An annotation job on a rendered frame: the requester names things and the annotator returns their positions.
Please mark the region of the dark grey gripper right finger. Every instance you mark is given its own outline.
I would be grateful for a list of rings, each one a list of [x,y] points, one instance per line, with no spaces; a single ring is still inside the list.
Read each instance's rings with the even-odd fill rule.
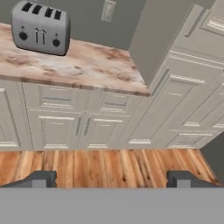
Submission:
[[[189,171],[168,171],[166,173],[167,187],[173,188],[211,188],[219,185],[202,180]]]

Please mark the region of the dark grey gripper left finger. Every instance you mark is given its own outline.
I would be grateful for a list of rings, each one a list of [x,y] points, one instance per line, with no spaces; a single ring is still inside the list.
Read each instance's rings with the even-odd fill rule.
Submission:
[[[56,171],[34,171],[26,178],[10,182],[3,187],[55,188],[57,186],[56,178]]]

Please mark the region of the white drawer front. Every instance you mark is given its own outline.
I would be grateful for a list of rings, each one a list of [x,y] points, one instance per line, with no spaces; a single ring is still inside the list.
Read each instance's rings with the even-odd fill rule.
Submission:
[[[174,149],[174,148],[192,148],[194,149],[196,144],[201,140],[207,140],[209,137],[214,135],[213,132],[205,131],[180,131],[172,132],[171,137],[166,140],[165,148]]]
[[[142,99],[143,97],[140,95],[91,91],[87,103],[87,111],[131,116],[137,110]]]
[[[24,98],[30,108],[50,108],[85,111],[89,91],[71,87],[24,83]]]

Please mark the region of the tall white cupboard door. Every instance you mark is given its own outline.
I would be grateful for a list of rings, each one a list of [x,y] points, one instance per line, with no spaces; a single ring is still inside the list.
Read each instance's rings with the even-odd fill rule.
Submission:
[[[150,84],[150,96],[144,101],[143,114],[129,128],[127,146],[131,149],[168,149],[166,140],[172,132],[213,132],[195,148],[216,135],[213,130],[187,129],[185,118],[219,84],[224,66],[210,59],[171,51],[165,57]]]
[[[205,13],[192,35],[186,38],[197,16]],[[176,50],[192,53],[224,66],[224,0],[214,0],[210,9],[195,3],[173,42]]]
[[[193,130],[224,130],[224,82],[216,84],[212,92],[185,118],[182,126]]]

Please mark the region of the silver four-slot toaster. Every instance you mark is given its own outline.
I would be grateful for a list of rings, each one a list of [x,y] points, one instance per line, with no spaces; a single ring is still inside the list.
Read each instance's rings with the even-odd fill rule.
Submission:
[[[66,11],[22,0],[12,8],[10,24],[16,47],[59,56],[67,54],[71,22]]]

